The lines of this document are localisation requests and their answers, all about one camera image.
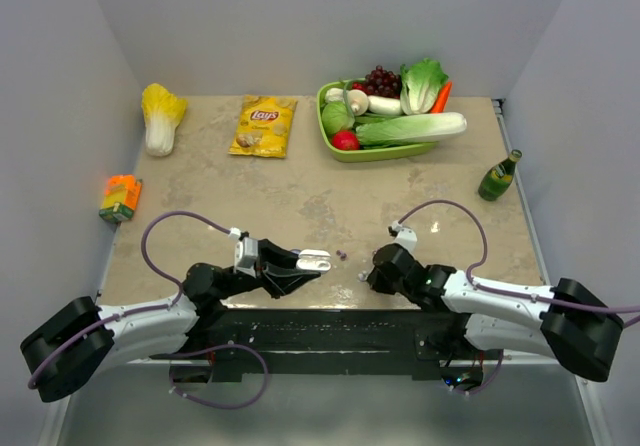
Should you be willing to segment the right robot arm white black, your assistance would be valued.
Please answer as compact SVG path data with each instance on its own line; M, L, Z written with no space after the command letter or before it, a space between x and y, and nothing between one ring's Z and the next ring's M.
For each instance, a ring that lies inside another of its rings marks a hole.
M520 351L605 382L623 332L623 320L575 280L523 286L471 278L451 266L423 266L396 243L374 254L367 282L374 291L400 294L426 312L465 317L465 324L445 335L448 352L459 359L477 350Z

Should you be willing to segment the white earbud charging case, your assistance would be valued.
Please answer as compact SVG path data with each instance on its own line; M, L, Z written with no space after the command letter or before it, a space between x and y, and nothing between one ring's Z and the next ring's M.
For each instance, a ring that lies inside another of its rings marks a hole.
M331 254L324 250L300 250L296 260L296 269L324 274L331 269Z

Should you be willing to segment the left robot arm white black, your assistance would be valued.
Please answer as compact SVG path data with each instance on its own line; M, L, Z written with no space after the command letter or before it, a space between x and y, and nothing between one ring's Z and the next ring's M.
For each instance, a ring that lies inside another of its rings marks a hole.
M82 388L93 375L129 361L180 353L200 356L202 329L223 310L223 301L256 289L279 299L331 268L323 250L286 250L263 239L235 244L232 266L196 263L173 296L125 306L98 305L78 297L21 343L31 376L27 386L45 403Z

